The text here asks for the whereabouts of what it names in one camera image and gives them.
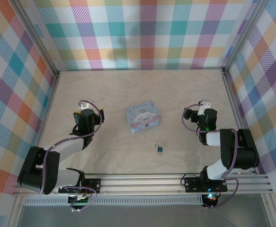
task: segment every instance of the plaid wallpaper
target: plaid wallpaper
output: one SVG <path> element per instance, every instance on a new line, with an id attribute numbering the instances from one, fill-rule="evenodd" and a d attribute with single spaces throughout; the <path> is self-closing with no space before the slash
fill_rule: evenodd
<path id="1" fill-rule="evenodd" d="M 0 0 L 0 227 L 27 151 L 36 144 L 53 81 L 8 0 Z"/>
<path id="2" fill-rule="evenodd" d="M 220 68 L 255 3 L 22 0 L 63 70 Z"/>
<path id="3" fill-rule="evenodd" d="M 276 0 L 270 0 L 231 69 L 232 88 L 276 197 Z"/>

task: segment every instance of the cartoon character box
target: cartoon character box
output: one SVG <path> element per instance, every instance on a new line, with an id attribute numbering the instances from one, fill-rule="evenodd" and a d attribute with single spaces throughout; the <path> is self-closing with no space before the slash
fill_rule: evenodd
<path id="1" fill-rule="evenodd" d="M 159 125 L 161 114 L 153 101 L 144 102 L 125 110 L 132 132 Z"/>

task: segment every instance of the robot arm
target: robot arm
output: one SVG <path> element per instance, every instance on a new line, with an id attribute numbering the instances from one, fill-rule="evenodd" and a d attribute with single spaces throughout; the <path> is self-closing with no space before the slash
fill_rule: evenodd
<path id="1" fill-rule="evenodd" d="M 90 105 L 81 104 L 81 111 L 74 112 L 76 125 L 70 133 L 69 140 L 60 143 L 48 152 L 46 159 L 46 178 L 44 194 L 49 194 L 54 188 L 66 185 L 79 185 L 84 181 L 84 172 L 76 169 L 59 170 L 59 163 L 68 156 L 85 149 L 92 141 L 95 125 L 104 121 L 104 112 L 99 110 L 101 116 L 96 115 Z M 49 147 L 32 147 L 27 154 L 21 168 L 18 184 L 21 187 L 36 192 L 41 191 L 43 183 L 44 157 Z"/>
<path id="2" fill-rule="evenodd" d="M 238 142 L 235 144 L 235 135 L 232 129 L 220 129 L 216 131 L 217 111 L 211 109 L 210 101 L 202 100 L 198 104 L 199 111 L 185 109 L 184 119 L 190 119 L 200 128 L 199 140 L 203 145 L 221 147 L 221 159 L 211 166 L 204 167 L 200 174 L 201 184 L 209 189 L 206 184 L 212 181 L 222 181 L 222 176 L 229 171 L 234 158 L 234 150 L 237 150 L 235 165 L 230 173 L 257 167 L 259 155 L 250 130 L 239 129 Z"/>

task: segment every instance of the wooden floor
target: wooden floor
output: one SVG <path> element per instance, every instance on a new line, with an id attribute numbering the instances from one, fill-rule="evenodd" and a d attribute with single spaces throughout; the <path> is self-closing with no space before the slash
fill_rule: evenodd
<path id="1" fill-rule="evenodd" d="M 235 127 L 220 70 L 124 70 L 63 72 L 43 136 L 42 146 L 64 139 L 75 125 L 78 101 L 104 108 L 105 121 L 93 141 L 60 164 L 86 173 L 199 172 L 220 158 L 219 147 L 203 146 L 181 122 L 183 109 L 210 99 L 218 111 L 217 128 Z M 132 133 L 125 108 L 153 100 L 159 126 Z M 187 125 L 197 126 L 190 121 Z M 163 147 L 157 154 L 155 144 Z"/>

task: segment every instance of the aluminum frame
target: aluminum frame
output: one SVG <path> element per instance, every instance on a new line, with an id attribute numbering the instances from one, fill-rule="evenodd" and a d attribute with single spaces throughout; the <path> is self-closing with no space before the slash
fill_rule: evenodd
<path id="1" fill-rule="evenodd" d="M 101 190 L 98 196 L 145 196 L 145 195 L 203 195 L 202 192 L 185 192 L 185 187 L 180 184 L 184 174 L 93 174 L 86 178 L 100 178 Z M 267 175 L 256 173 L 232 174 L 239 180 L 238 194 L 272 193 L 272 188 Z M 236 183 L 227 183 L 228 191 L 222 194 L 232 194 Z M 53 190 L 50 196 L 61 195 L 58 189 Z M 16 187 L 14 196 L 39 196 L 39 193 L 28 189 Z"/>
<path id="2" fill-rule="evenodd" d="M 231 103 L 233 116 L 235 118 L 238 128 L 242 129 L 242 128 L 244 128 L 243 120 L 241 118 L 238 106 L 236 105 L 236 102 L 235 102 L 234 92 L 233 92 L 230 82 L 227 78 L 228 76 L 231 76 L 231 75 L 229 72 L 226 72 L 222 69 L 221 69 L 221 75 L 222 75 L 222 78 L 224 81 L 227 96 Z M 258 175 L 260 174 L 260 171 L 258 168 L 255 168 L 255 172 Z M 262 201 L 264 203 L 264 207 L 265 207 L 266 214 L 268 216 L 270 225 L 273 227 L 276 227 L 276 200 L 271 193 L 270 194 L 262 193 L 261 197 L 262 197 Z"/>
<path id="3" fill-rule="evenodd" d="M 15 10 L 16 14 L 20 18 L 21 22 L 23 23 L 27 33 L 31 37 L 33 43 L 36 45 L 38 51 L 40 52 L 41 56 L 43 57 L 45 63 L 47 64 L 49 70 L 53 75 L 56 77 L 59 74 L 59 70 L 56 68 L 51 56 L 49 55 L 48 51 L 46 50 L 43 42 L 41 41 L 34 25 L 31 23 L 29 17 L 27 16 L 25 10 L 23 9 L 22 5 L 19 3 L 18 0 L 9 0 L 10 4 L 12 5 L 13 9 Z"/>
<path id="4" fill-rule="evenodd" d="M 60 73 L 55 78 L 55 81 L 54 81 L 54 84 L 53 84 L 53 91 L 51 93 L 51 97 L 49 98 L 48 107 L 47 107 L 47 110 L 46 110 L 46 113 L 45 113 L 45 116 L 44 116 L 44 121 L 43 121 L 43 124 L 41 126 L 40 134 L 39 134 L 38 139 L 37 139 L 37 145 L 39 145 L 41 143 L 42 138 L 44 136 L 44 131 L 45 131 L 45 128 L 46 128 L 46 125 L 47 125 L 49 113 L 50 113 L 52 105 L 53 105 L 53 99 L 54 99 L 54 96 L 55 96 L 57 88 L 58 88 L 59 80 L 60 80 Z"/>
<path id="5" fill-rule="evenodd" d="M 225 64 L 225 71 L 228 72 L 233 65 L 233 63 L 236 61 L 239 53 L 241 52 L 245 42 L 249 38 L 252 30 L 254 29 L 256 23 L 258 22 L 258 19 L 260 18 L 262 12 L 264 11 L 266 5 L 268 4 L 269 0 L 258 0 L 257 5 L 255 6 L 255 9 L 251 13 L 251 16 L 249 20 L 247 21 L 238 42 L 236 43 L 233 51 L 231 52 L 226 64 Z"/>

